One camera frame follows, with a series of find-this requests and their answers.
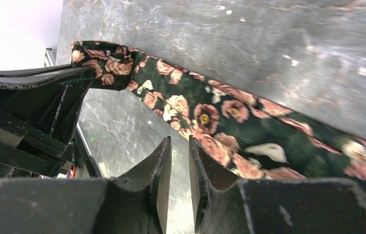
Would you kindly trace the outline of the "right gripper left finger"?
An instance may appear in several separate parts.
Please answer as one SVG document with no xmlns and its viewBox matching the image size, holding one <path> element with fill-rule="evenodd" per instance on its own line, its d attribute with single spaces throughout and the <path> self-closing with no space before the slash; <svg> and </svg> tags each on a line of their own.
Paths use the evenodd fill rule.
<svg viewBox="0 0 366 234">
<path fill-rule="evenodd" d="M 0 179 L 0 234 L 163 234 L 171 138 L 117 178 Z"/>
</svg>

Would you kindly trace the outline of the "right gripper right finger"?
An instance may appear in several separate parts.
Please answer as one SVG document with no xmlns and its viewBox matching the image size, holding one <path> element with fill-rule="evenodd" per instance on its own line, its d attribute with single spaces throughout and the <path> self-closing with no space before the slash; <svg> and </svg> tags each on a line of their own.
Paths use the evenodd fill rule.
<svg viewBox="0 0 366 234">
<path fill-rule="evenodd" d="M 189 139 L 197 234 L 366 234 L 366 194 L 352 180 L 247 179 Z"/>
</svg>

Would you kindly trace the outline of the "black pink rose tie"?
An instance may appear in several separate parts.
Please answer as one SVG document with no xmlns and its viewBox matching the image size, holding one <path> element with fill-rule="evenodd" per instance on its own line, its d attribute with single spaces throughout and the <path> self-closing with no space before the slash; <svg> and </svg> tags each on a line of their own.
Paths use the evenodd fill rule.
<svg viewBox="0 0 366 234">
<path fill-rule="evenodd" d="M 129 89 L 184 138 L 246 178 L 344 177 L 366 192 L 366 141 L 124 45 L 75 41 L 72 65 Z"/>
</svg>

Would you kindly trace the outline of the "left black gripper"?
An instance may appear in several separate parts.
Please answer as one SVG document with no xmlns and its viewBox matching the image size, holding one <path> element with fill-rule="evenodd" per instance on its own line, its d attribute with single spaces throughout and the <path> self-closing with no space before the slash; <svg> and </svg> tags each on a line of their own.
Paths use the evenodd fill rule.
<svg viewBox="0 0 366 234">
<path fill-rule="evenodd" d="M 87 170 L 99 177 L 77 122 L 94 71 L 61 65 L 0 71 L 0 178 L 14 169 L 41 176 Z"/>
</svg>

